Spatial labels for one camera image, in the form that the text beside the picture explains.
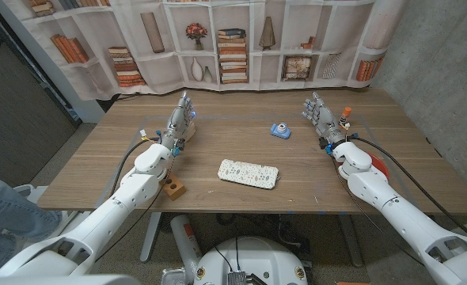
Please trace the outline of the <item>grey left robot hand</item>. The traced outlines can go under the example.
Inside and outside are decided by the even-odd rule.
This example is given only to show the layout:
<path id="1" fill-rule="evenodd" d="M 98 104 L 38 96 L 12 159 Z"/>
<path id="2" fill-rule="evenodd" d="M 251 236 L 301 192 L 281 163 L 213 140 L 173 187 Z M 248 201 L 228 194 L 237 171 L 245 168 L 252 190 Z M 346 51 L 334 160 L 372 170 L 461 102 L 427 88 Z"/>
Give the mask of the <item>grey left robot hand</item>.
<path id="1" fill-rule="evenodd" d="M 191 98 L 185 90 L 167 121 L 165 130 L 161 135 L 161 145 L 167 147 L 169 150 L 173 150 L 176 147 L 183 148 L 184 144 L 194 134 L 193 119 L 195 116 L 196 112 Z"/>

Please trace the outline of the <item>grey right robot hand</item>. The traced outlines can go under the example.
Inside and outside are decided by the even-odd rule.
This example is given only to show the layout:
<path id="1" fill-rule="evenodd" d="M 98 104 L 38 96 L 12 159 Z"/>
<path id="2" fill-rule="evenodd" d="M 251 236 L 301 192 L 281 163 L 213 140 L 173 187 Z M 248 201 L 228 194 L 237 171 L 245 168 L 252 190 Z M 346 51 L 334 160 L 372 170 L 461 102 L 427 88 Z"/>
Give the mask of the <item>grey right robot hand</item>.
<path id="1" fill-rule="evenodd" d="M 312 99 L 305 100 L 303 107 L 302 115 L 315 127 L 322 150 L 327 147 L 333 149 L 346 141 L 345 135 L 340 130 L 338 119 L 325 105 L 317 91 L 313 91 Z"/>

